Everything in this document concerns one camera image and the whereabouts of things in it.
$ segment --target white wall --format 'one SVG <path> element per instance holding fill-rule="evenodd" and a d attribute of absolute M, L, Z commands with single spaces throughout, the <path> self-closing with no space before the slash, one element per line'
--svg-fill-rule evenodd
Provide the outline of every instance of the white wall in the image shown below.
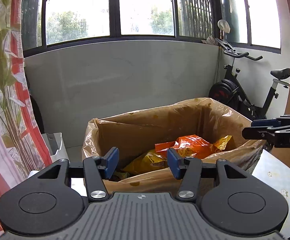
<path fill-rule="evenodd" d="M 181 41 L 114 41 L 25 59 L 45 132 L 82 145 L 87 122 L 208 96 L 218 47 Z"/>
<path fill-rule="evenodd" d="M 247 58 L 236 59 L 234 70 L 240 68 L 238 80 L 242 85 L 251 103 L 257 106 L 263 106 L 267 97 L 269 88 L 272 85 L 273 76 L 270 75 L 271 70 L 290 68 L 290 14 L 287 0 L 276 0 L 280 21 L 281 32 L 281 54 L 259 51 L 253 49 L 236 48 L 238 52 L 249 52 L 250 56 L 258 57 L 262 55 L 264 58 L 259 61 L 252 61 Z M 231 64 L 232 58 L 222 55 L 223 63 L 221 64 L 220 76 L 224 77 L 225 70 L 223 65 Z M 289 89 L 278 85 L 278 99 L 273 99 L 267 112 L 267 118 L 274 118 L 284 114 Z"/>

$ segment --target floral curtain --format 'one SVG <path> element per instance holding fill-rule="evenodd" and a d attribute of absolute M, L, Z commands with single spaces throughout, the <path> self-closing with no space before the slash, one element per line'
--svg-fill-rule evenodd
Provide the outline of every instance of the floral curtain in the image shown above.
<path fill-rule="evenodd" d="M 0 0 L 0 196 L 52 163 L 26 85 L 21 1 Z"/>

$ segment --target exercise bike seat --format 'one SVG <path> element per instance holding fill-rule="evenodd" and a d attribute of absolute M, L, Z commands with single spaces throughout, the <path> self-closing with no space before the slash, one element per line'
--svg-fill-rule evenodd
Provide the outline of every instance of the exercise bike seat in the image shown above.
<path fill-rule="evenodd" d="M 279 80 L 283 80 L 290 77 L 290 68 L 272 70 L 270 74 Z"/>

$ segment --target exercise bike handlebar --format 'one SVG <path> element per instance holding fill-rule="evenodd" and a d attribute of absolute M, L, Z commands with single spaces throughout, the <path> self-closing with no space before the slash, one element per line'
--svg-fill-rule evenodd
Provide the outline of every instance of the exercise bike handlebar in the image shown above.
<path fill-rule="evenodd" d="M 246 57 L 246 58 L 251 59 L 253 61 L 258 61 L 258 60 L 261 60 L 263 58 L 262 56 L 259 56 L 259 57 L 256 57 L 256 58 L 251 57 L 251 56 L 249 56 L 248 52 L 238 53 L 238 52 L 231 52 L 231 51 L 228 51 L 228 50 L 224 50 L 224 54 L 226 54 L 228 56 L 231 56 L 231 57 L 234 57 L 234 58 Z"/>

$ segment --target ribbed gray surface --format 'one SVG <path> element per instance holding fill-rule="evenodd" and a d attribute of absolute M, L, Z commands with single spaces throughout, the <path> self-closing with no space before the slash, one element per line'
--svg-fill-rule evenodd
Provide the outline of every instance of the ribbed gray surface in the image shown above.
<path fill-rule="evenodd" d="M 44 237 L 11 233 L 0 240 L 238 240 L 207 224 L 190 203 L 173 200 L 169 193 L 114 193 L 103 203 L 92 203 L 71 227 Z M 278 233 L 248 240 L 283 240 Z"/>

